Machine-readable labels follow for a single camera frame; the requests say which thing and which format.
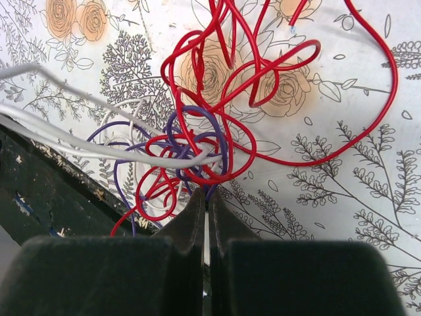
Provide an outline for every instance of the table surface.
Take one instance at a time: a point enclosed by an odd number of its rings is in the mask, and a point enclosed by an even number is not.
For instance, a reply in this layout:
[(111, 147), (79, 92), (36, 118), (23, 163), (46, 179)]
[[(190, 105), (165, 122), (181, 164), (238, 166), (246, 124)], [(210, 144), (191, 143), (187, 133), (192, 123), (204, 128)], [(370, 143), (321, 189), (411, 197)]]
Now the table surface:
[[(252, 24), (263, 2), (235, 3)], [(381, 111), (391, 89), (384, 54), (345, 3), (309, 1), (292, 32), (287, 23), (298, 2), (273, 0), (260, 29), (259, 50), (273, 60), (305, 40), (317, 39), (322, 43), (320, 56), (308, 67), (283, 74), (270, 103), (250, 109), (244, 92), (227, 107), (253, 131), (259, 152), (293, 161), (321, 157), (361, 133)], [(328, 165), (297, 169), (257, 159), (246, 173), (226, 183), (222, 193), (236, 215), (263, 238), (360, 240), (374, 245), (385, 257), (408, 313), (417, 315), (421, 311), (417, 15), (421, 3), (355, 0), (355, 6), (385, 38), (399, 67), (399, 91), (390, 112), (375, 132)], [(139, 117), (162, 128), (174, 108), (159, 67), (185, 33), (209, 23), (208, 7), (205, 0), (4, 0), (0, 3), (0, 67), (37, 61), (67, 84), (111, 104), (143, 97)], [(236, 49), (238, 67), (251, 59), (241, 34)], [(302, 51), (291, 63), (310, 54), (310, 49)], [(206, 78), (213, 84), (206, 86), (204, 98), (212, 103), (232, 70), (212, 37), (206, 42), (205, 57)], [(176, 74), (181, 85), (194, 86), (189, 55), (180, 57)], [(259, 86), (259, 98), (266, 96), (271, 84), (273, 76), (268, 75)], [(81, 138), (87, 138), (106, 113), (40, 74), (0, 81), (3, 100)], [(133, 113), (134, 106), (126, 110)], [(196, 130), (210, 127), (207, 121), (192, 118), (189, 123)], [(236, 141), (248, 142), (235, 126), (231, 131)], [(66, 158), (117, 193), (113, 161)], [(246, 158), (235, 153), (238, 164)], [(138, 165), (136, 175), (140, 177), (147, 168)], [(120, 168), (118, 174), (132, 202), (133, 166)]]

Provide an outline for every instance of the dark green surface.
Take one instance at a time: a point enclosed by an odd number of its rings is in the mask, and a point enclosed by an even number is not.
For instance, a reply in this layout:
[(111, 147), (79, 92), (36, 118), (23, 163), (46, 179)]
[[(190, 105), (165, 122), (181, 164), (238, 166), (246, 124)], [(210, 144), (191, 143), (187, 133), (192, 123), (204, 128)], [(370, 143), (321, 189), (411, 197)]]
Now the dark green surface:
[[(116, 197), (65, 159), (58, 166), (53, 150), (47, 157), (3, 127), (0, 141), (0, 225), (18, 244), (37, 235), (56, 236), (62, 228), (66, 236), (109, 235), (125, 211)], [(104, 192), (101, 199), (97, 190)], [(137, 226), (137, 232), (151, 235), (153, 228)], [(118, 230), (119, 235), (131, 233), (128, 221)]]

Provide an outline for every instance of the floral pattern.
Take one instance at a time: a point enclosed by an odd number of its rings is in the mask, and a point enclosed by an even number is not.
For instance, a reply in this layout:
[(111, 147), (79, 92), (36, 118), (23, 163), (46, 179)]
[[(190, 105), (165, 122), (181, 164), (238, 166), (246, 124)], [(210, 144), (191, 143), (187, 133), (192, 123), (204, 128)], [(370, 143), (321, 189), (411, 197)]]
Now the floral pattern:
[[(298, 70), (279, 73), (280, 87), (270, 102), (250, 109), (240, 94), (226, 111), (253, 131), (259, 153), (313, 161), (350, 142), (374, 120), (389, 95), (390, 65), (379, 58), (372, 43), (364, 42), (365, 35), (357, 32), (358, 22), (340, 2), (309, 1), (297, 27), (291, 30), (287, 23), (298, 2), (271, 1), (257, 36), (259, 51), (272, 60), (316, 38), (323, 46), (320, 58)], [(354, 240), (373, 245), (385, 257), (408, 314), (415, 316), (421, 312), (421, 129), (416, 102), (421, 43), (414, 31), (417, 28), (407, 25), (416, 26), (419, 21), (417, 14), (408, 14), (396, 1), (384, 2), (380, 7), (369, 2), (359, 6), (388, 42), (402, 78), (399, 98), (379, 127), (338, 158), (311, 168), (276, 166), (256, 159), (247, 172), (220, 190), (230, 209), (263, 238)], [(261, 8), (261, 1), (235, 3), (247, 21), (254, 21)], [(168, 55), (162, 50), (172, 49), (180, 34), (206, 26), (208, 5), (207, 0), (0, 1), (0, 68), (39, 63), (65, 84), (100, 95), (110, 104), (141, 99), (138, 117), (162, 128), (174, 108), (173, 96), (159, 74)], [(170, 18), (167, 12), (177, 14)], [(398, 24), (398, 20), (408, 24)], [(229, 25), (223, 29), (231, 45)], [(305, 56), (303, 51), (287, 62), (297, 63)], [(234, 68), (251, 59), (247, 37), (239, 31)], [(215, 38), (206, 42), (204, 62), (207, 71), (202, 94), (215, 104), (233, 71), (226, 66)], [(191, 55), (177, 60), (176, 71), (179, 84), (196, 89)], [(230, 89), (253, 72), (250, 68), (241, 73)], [(274, 74), (269, 72), (260, 80), (257, 101), (268, 95), (273, 84)], [(88, 137), (107, 113), (37, 72), (0, 80), (0, 101), (33, 112), (82, 138)], [(122, 108), (134, 114), (136, 106), (129, 103)], [(197, 117), (187, 121), (192, 128), (211, 129)], [(243, 131), (234, 125), (230, 130), (235, 141), (250, 145)], [(117, 132), (110, 130), (105, 138)], [(245, 157), (240, 151), (235, 155), (239, 160)], [(113, 161), (64, 157), (116, 194)], [(144, 170), (136, 167), (126, 164), (118, 170), (129, 203), (134, 202), (135, 179)], [(181, 198), (183, 202), (187, 199), (186, 195)], [(136, 222), (146, 223), (141, 218)]]

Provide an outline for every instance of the rose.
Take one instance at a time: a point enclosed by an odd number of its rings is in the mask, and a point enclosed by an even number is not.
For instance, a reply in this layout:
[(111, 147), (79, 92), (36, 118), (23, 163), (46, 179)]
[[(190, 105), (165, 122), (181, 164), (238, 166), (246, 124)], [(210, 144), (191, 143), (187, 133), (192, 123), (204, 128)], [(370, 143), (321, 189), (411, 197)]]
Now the rose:
[(48, 32), (62, 41), (72, 31), (76, 0), (47, 0), (46, 16)]
[[(231, 74), (241, 64), (241, 57), (238, 52), (235, 54), (235, 63), (233, 69), (230, 69), (225, 62), (222, 49), (218, 41), (206, 39), (203, 49), (203, 62), (205, 64), (205, 73), (203, 75), (203, 90), (201, 92), (203, 99), (209, 105), (216, 105), (222, 96), (222, 90)], [(181, 87), (194, 93), (197, 92), (197, 79), (193, 71), (191, 62), (191, 52), (189, 52), (182, 62), (180, 69)], [(234, 78), (228, 89), (230, 93), (238, 86), (239, 78)]]
[[(281, 72), (280, 82), (275, 96), (261, 109), (270, 117), (290, 117), (303, 106), (306, 94), (311, 87), (305, 75), (300, 70)], [(273, 72), (265, 74), (260, 79), (256, 101), (267, 97), (274, 89), (275, 75)]]
[(102, 0), (91, 0), (80, 5), (76, 11), (76, 19), (80, 32), (88, 41), (99, 40), (107, 24), (104, 2)]
[[(278, 0), (279, 6), (275, 6), (278, 12), (287, 20), (290, 20), (301, 0)], [(322, 3), (322, 0), (308, 0), (299, 18), (306, 18), (312, 15)]]

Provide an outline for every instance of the floral tablecloth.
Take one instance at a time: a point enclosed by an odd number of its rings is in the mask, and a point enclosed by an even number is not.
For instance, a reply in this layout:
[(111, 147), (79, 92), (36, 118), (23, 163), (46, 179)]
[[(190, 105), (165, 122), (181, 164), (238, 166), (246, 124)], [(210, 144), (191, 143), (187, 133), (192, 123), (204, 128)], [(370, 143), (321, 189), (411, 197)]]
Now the floral tablecloth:
[[(263, 2), (236, 4), (253, 23)], [(227, 111), (253, 131), (259, 152), (312, 161), (349, 142), (374, 120), (390, 91), (391, 75), (384, 54), (342, 1), (309, 1), (292, 30), (287, 23), (298, 2), (273, 0), (258, 36), (259, 50), (267, 59), (275, 59), (304, 40), (317, 39), (322, 43), (319, 58), (283, 73), (277, 94), (262, 107), (248, 108), (244, 92)], [(417, 315), (421, 312), (421, 38), (417, 32), (421, 2), (355, 0), (355, 5), (386, 39), (399, 67), (399, 92), (389, 114), (374, 133), (329, 163), (290, 168), (257, 159), (248, 172), (225, 184), (222, 193), (232, 211), (263, 238), (372, 244), (387, 260), (408, 313)], [(67, 84), (111, 104), (142, 98), (139, 117), (162, 128), (174, 101), (159, 67), (186, 32), (209, 23), (208, 7), (205, 0), (4, 0), (0, 67), (38, 62)], [(229, 23), (224, 30), (230, 31)], [(238, 38), (235, 67), (251, 58), (241, 32)], [(309, 54), (301, 52), (290, 63)], [(203, 95), (212, 104), (233, 70), (226, 66), (215, 38), (207, 40), (204, 55)], [(193, 89), (191, 56), (180, 57), (176, 70), (178, 83)], [(233, 86), (252, 72), (244, 72)], [(273, 74), (266, 75), (258, 100), (273, 85)], [(3, 100), (82, 138), (98, 127), (106, 113), (37, 73), (0, 81)], [(126, 110), (133, 113), (135, 107), (129, 104)], [(189, 123), (197, 130), (211, 127), (193, 117)], [(231, 129), (235, 140), (247, 147), (244, 132)], [(66, 158), (116, 194), (112, 161)], [(242, 152), (235, 154), (238, 164), (246, 158)], [(147, 168), (138, 166), (137, 177)], [(133, 201), (134, 166), (127, 165), (119, 174), (124, 193)]]

